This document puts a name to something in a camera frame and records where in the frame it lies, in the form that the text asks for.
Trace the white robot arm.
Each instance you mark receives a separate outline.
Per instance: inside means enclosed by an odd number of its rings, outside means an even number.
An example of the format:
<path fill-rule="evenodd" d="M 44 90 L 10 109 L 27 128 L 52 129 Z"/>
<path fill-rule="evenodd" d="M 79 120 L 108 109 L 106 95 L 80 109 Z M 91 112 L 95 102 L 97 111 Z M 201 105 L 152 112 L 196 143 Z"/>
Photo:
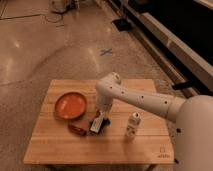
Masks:
<path fill-rule="evenodd" d="M 213 171 L 213 96 L 185 99 L 132 89 L 122 86 L 115 72 L 99 79 L 95 88 L 100 111 L 109 111 L 118 99 L 175 124 L 173 171 Z"/>

